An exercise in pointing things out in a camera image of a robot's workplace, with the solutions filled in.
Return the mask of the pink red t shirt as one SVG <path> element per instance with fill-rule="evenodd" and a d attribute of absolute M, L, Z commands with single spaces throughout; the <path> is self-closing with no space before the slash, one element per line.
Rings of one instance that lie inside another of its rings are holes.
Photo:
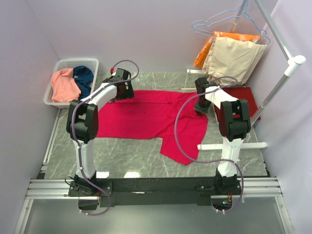
<path fill-rule="evenodd" d="M 188 165 L 198 158 L 208 118 L 194 111 L 194 93 L 136 90 L 135 97 L 107 103 L 98 113 L 98 137 L 161 138 L 160 153 Z"/>

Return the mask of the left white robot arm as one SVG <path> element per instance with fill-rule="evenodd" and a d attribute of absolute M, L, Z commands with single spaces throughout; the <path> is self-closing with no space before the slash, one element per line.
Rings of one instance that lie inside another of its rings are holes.
<path fill-rule="evenodd" d="M 66 131 L 73 141 L 77 160 L 71 191 L 91 196 L 99 189 L 93 160 L 93 144 L 99 130 L 98 112 L 108 102 L 134 96 L 131 73 L 118 68 L 89 96 L 70 102 Z"/>

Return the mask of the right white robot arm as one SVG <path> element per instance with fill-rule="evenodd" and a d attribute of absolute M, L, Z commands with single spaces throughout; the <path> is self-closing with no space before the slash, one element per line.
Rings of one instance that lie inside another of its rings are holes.
<path fill-rule="evenodd" d="M 221 161 L 214 177 L 214 190 L 224 195 L 239 189 L 237 163 L 240 149 L 251 130 L 249 105 L 245 99 L 237 99 L 226 93 L 220 86 L 209 83 L 205 77 L 195 80 L 198 97 L 194 110 L 197 115 L 206 114 L 213 104 L 220 110 L 219 131 L 223 137 Z"/>

